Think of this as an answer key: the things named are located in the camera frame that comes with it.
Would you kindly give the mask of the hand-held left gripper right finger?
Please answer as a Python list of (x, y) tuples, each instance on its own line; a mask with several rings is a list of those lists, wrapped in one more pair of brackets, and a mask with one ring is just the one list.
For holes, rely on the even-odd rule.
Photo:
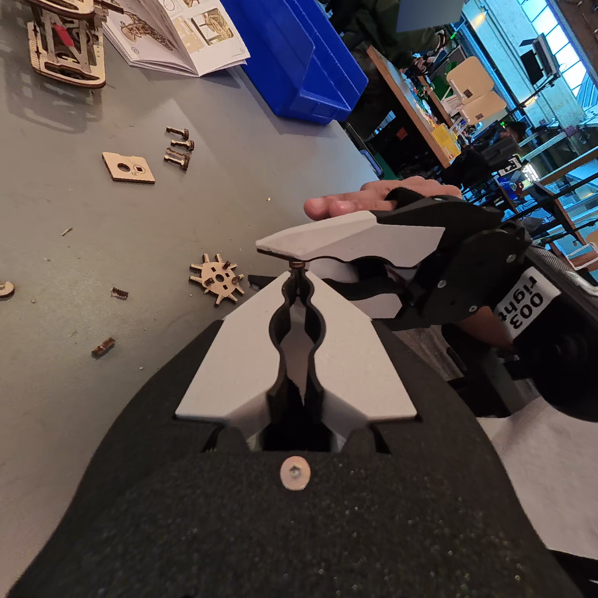
[(340, 450), (355, 430), (414, 420), (417, 410), (371, 318), (309, 271), (298, 279), (313, 343), (304, 404)]

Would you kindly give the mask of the wooden table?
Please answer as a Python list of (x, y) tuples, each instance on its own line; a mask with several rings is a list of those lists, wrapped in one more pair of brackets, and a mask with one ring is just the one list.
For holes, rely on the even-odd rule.
[(451, 163), (446, 159), (440, 147), (433, 139), (431, 132), (438, 124), (444, 123), (451, 129), (450, 118), (443, 113), (435, 94), (424, 89), (425, 95), (439, 110), (440, 116), (434, 116), (431, 109), (428, 109), (427, 101), (422, 100), (415, 91), (412, 82), (398, 69), (394, 67), (377, 49), (373, 46), (368, 48), (368, 56), (375, 65), (378, 72), (392, 91), (402, 110), (406, 113), (408, 121), (411, 122), (419, 135), (422, 137), (425, 146), (433, 153), (435, 159), (442, 168), (447, 168)]

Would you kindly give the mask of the white cloth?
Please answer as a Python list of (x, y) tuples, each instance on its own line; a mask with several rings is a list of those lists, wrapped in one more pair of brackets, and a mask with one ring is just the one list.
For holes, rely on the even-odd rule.
[(543, 398), (509, 417), (477, 421), (547, 548), (597, 560), (597, 423)]

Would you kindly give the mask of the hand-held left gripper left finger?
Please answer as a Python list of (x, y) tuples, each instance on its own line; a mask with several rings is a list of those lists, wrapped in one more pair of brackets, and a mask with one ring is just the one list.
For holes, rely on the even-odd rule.
[(265, 450), (303, 449), (303, 308), (285, 272), (223, 320), (175, 417), (240, 430)]

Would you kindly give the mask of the instruction booklet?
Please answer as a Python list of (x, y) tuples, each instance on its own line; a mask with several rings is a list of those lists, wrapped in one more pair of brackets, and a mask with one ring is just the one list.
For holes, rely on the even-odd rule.
[(113, 1), (103, 34), (130, 66), (200, 78), (250, 58), (220, 1)]

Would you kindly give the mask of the beige chair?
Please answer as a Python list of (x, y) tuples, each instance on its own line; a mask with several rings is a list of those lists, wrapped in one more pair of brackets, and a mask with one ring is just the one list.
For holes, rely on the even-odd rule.
[(506, 108), (504, 99), (494, 91), (489, 91), (472, 101), (462, 104), (460, 114), (467, 125), (473, 126), (486, 118), (495, 116)]
[(468, 57), (449, 71), (446, 80), (463, 105), (489, 93), (494, 87), (493, 79), (475, 56)]

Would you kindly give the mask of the square wooden plate with holes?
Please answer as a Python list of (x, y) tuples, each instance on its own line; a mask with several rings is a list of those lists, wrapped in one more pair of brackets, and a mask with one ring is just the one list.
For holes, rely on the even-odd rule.
[(155, 184), (155, 178), (143, 157), (102, 152), (102, 159), (115, 182)]

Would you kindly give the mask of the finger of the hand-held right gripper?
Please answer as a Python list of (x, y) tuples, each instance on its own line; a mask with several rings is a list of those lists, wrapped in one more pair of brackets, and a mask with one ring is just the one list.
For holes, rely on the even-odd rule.
[(280, 231), (258, 240), (256, 250), (296, 263), (380, 258), (394, 267), (410, 268), (437, 249), (444, 231), (444, 227), (382, 224), (372, 212), (359, 211)]
[(325, 281), (370, 319), (392, 319), (402, 308), (400, 294), (415, 270), (397, 270), (379, 258), (358, 258), (342, 263), (319, 258), (309, 271)]

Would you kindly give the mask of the person's right hand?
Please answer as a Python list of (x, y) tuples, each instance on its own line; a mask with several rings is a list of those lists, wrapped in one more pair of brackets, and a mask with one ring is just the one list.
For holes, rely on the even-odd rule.
[(392, 211), (409, 198), (441, 196), (462, 199), (458, 187), (412, 176), (401, 181), (365, 183), (355, 192), (311, 198), (304, 203), (304, 212), (311, 220), (321, 221), (359, 211)]

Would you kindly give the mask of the wooden model kit assembly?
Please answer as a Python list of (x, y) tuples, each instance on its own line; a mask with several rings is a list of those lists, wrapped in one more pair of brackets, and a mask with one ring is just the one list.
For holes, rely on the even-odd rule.
[(123, 14), (117, 1), (28, 1), (29, 54), (35, 72), (73, 86), (106, 84), (103, 24), (108, 11)]

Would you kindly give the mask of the blue plastic bin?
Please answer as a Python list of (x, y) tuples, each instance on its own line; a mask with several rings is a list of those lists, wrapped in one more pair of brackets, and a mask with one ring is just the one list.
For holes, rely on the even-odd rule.
[(243, 70), (272, 112), (343, 122), (368, 84), (316, 1), (222, 1), (250, 57)]

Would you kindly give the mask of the wooden gear wheel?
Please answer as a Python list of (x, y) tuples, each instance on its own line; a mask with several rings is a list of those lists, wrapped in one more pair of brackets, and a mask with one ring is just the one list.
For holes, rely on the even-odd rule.
[(245, 294), (242, 288), (244, 274), (237, 273), (237, 264), (222, 258), (220, 254), (203, 253), (202, 260), (189, 266), (189, 282), (200, 287), (204, 295), (212, 295), (214, 306), (222, 302), (236, 304)]

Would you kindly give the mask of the black monitor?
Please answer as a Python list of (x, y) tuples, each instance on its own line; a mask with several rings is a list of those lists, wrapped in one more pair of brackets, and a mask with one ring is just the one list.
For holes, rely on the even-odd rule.
[(520, 61), (532, 86), (543, 82), (544, 86), (552, 86), (560, 78), (560, 67), (556, 56), (551, 51), (544, 34), (534, 39), (520, 42), (520, 48), (530, 47), (520, 56)]

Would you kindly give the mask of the yellow box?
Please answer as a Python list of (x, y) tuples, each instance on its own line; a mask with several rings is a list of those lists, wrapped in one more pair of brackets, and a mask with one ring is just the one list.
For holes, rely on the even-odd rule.
[(433, 128), (431, 135), (450, 163), (460, 156), (462, 150), (459, 139), (446, 124), (438, 124)]

